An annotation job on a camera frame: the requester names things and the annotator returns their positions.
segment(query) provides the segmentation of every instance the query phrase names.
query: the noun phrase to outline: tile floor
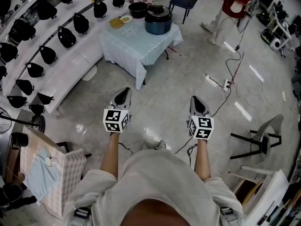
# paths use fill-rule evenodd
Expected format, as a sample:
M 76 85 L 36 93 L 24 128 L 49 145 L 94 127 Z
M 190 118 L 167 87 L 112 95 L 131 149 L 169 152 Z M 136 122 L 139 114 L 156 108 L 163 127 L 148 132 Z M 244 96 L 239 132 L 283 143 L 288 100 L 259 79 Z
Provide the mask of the tile floor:
M 155 0 L 168 6 L 168 0 Z M 58 108 L 59 119 L 47 118 L 46 134 L 55 142 L 67 141 L 74 149 L 83 148 L 92 153 L 87 160 L 84 172 L 100 167 L 109 133 L 103 126 L 103 109 L 111 94 L 123 88 L 132 89 L 132 120 L 120 137 L 120 142 L 135 153 L 143 143 L 155 147 L 158 141 L 165 140 L 169 148 L 175 152 L 189 139 L 186 120 L 189 116 L 190 97 L 197 95 L 205 100 L 214 113 L 226 99 L 220 87 L 214 87 L 205 77 L 210 75 L 219 84 L 231 79 L 225 60 L 238 58 L 226 47 L 218 48 L 207 42 L 210 33 L 203 30 L 199 24 L 209 23 L 215 18 L 222 0 L 198 0 L 190 11 L 185 24 L 182 19 L 185 10 L 175 7 L 173 22 L 178 24 L 184 42 L 174 49 L 168 50 L 169 60 L 162 55 L 155 65 L 147 67 L 146 86 L 140 91 L 135 89 L 135 79 L 120 67 L 106 62 L 103 58 L 96 64 L 97 74 L 90 81 L 80 81 L 67 95 Z M 291 77 L 293 76 L 293 54 L 283 58 L 274 52 L 260 38 L 264 26 L 254 17 L 248 25 L 241 42 L 243 60 L 235 77 L 238 92 L 244 95 L 250 89 L 253 93 L 246 96 L 249 106 L 243 98 L 231 97 L 215 115 L 215 128 L 208 141 L 209 160 L 213 176 L 222 177 L 227 185 L 232 187 L 237 180 L 229 176 L 227 171 L 240 172 L 242 164 L 252 165 L 250 158 L 230 161 L 233 154 L 246 153 L 249 144 L 230 137 L 230 133 L 250 136 L 251 129 L 257 130 L 265 121 L 278 113 L 284 115 L 282 125 L 282 145 L 271 150 L 271 155 L 264 162 L 254 167 L 268 170 L 282 169 L 288 175 L 293 163 L 299 140 L 297 129 L 297 102 L 292 94 Z M 227 42 L 236 47 L 241 38 L 237 30 L 233 30 Z M 238 66 L 238 61 L 229 61 L 232 73 Z M 250 69 L 257 70 L 264 79 L 262 93 L 261 81 Z M 283 103 L 282 92 L 285 92 L 286 103 Z M 232 86 L 231 96 L 236 94 Z M 239 102 L 251 115 L 248 121 L 234 105 Z M 76 131 L 76 125 L 81 124 L 86 130 L 82 135 Z M 189 163 L 186 154 L 190 143 L 177 155 Z M 196 150 L 192 154 L 191 166 L 194 166 Z M 119 169 L 130 157 L 130 152 L 119 148 Z

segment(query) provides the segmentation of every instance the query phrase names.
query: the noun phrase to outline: plate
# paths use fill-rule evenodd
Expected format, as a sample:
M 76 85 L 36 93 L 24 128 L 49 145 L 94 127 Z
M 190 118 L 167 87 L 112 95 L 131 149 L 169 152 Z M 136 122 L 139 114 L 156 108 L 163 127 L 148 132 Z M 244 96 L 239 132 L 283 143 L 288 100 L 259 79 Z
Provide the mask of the plate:
M 123 21 L 124 24 L 127 24 L 133 20 L 133 17 L 130 15 L 125 15 L 125 16 L 121 17 L 120 19 Z

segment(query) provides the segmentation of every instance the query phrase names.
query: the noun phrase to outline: power strip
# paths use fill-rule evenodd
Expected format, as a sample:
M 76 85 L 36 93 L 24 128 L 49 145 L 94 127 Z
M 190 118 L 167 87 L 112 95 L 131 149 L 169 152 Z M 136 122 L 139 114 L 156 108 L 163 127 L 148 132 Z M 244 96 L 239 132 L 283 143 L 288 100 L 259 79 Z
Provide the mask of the power strip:
M 224 83 L 224 88 L 222 88 L 224 91 L 228 91 L 228 87 L 230 85 L 230 81 L 229 80 L 225 80 L 225 83 Z

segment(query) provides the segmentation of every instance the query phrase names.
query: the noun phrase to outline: white shirt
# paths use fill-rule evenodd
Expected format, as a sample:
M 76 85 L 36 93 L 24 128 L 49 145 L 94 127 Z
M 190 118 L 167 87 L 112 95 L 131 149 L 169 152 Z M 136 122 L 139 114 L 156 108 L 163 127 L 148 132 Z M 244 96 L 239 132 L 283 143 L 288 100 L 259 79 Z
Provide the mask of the white shirt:
M 117 179 L 102 170 L 90 170 L 71 193 L 63 225 L 79 207 L 92 205 L 94 226 L 118 226 L 127 212 L 145 199 L 173 207 L 191 226 L 227 225 L 220 206 L 242 216 L 242 206 L 220 178 L 203 182 L 168 150 L 142 150 L 130 157 Z

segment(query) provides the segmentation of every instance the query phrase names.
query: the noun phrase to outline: marker cube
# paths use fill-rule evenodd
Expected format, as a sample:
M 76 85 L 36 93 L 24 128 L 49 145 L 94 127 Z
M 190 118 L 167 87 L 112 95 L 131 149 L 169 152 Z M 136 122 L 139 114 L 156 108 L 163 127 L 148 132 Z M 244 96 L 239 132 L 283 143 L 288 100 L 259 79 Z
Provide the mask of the marker cube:
M 105 109 L 103 112 L 103 124 L 106 131 L 121 133 L 129 121 L 126 110 Z
M 214 130 L 214 119 L 192 115 L 188 128 L 193 138 L 209 139 Z

